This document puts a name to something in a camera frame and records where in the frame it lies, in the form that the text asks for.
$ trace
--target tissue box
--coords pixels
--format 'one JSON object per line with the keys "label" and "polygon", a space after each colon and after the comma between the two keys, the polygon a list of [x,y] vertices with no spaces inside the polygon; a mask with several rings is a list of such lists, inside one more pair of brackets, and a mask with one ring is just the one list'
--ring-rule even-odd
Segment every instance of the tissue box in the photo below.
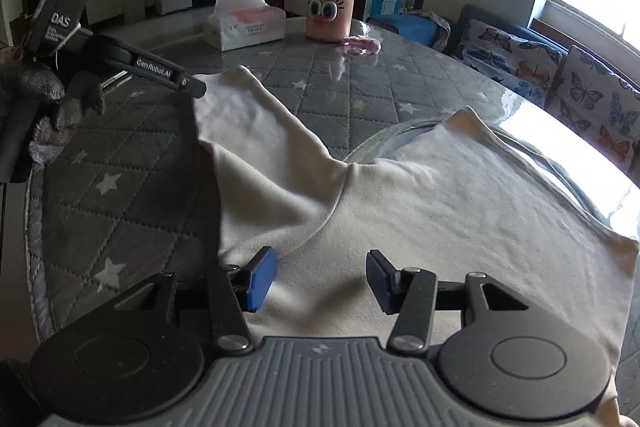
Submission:
{"label": "tissue box", "polygon": [[220,51],[284,38],[286,14],[264,0],[216,0],[204,24],[204,39]]}

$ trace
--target hand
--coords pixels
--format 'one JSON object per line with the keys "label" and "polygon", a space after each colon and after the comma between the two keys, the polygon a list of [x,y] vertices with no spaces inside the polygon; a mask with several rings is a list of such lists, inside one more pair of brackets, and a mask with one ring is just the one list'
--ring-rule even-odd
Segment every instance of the hand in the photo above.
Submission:
{"label": "hand", "polygon": [[96,74],[79,71],[65,90],[46,65],[14,60],[0,64],[0,132],[18,96],[36,98],[43,104],[28,148],[36,163],[50,163],[60,155],[71,140],[70,127],[78,124],[89,109],[97,114],[104,112],[104,93]]}

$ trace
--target small pink object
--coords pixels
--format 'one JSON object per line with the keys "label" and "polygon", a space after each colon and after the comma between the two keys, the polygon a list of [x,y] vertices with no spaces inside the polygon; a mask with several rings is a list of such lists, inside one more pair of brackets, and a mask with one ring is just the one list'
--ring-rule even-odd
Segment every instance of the small pink object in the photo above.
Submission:
{"label": "small pink object", "polygon": [[378,39],[351,36],[342,39],[342,45],[350,55],[377,55],[382,48]]}
{"label": "small pink object", "polygon": [[340,42],[351,32],[353,0],[309,0],[306,34],[317,41]]}

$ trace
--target thermos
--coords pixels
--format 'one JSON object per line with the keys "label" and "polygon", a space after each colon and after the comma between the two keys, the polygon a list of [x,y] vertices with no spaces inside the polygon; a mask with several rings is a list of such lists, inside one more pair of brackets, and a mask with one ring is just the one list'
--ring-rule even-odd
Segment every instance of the thermos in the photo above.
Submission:
{"label": "thermos", "polygon": [[340,42],[351,31],[353,0],[309,0],[306,34],[323,42]]}

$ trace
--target butterfly print cushion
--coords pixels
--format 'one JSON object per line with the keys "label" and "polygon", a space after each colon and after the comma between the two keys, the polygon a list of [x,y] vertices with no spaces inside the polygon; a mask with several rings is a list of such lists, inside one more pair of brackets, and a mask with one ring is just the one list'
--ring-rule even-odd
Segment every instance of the butterfly print cushion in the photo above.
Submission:
{"label": "butterfly print cushion", "polygon": [[546,110],[628,172],[640,136],[640,92],[572,46]]}
{"label": "butterfly print cushion", "polygon": [[562,55],[471,19],[453,57],[520,96],[544,107]]}

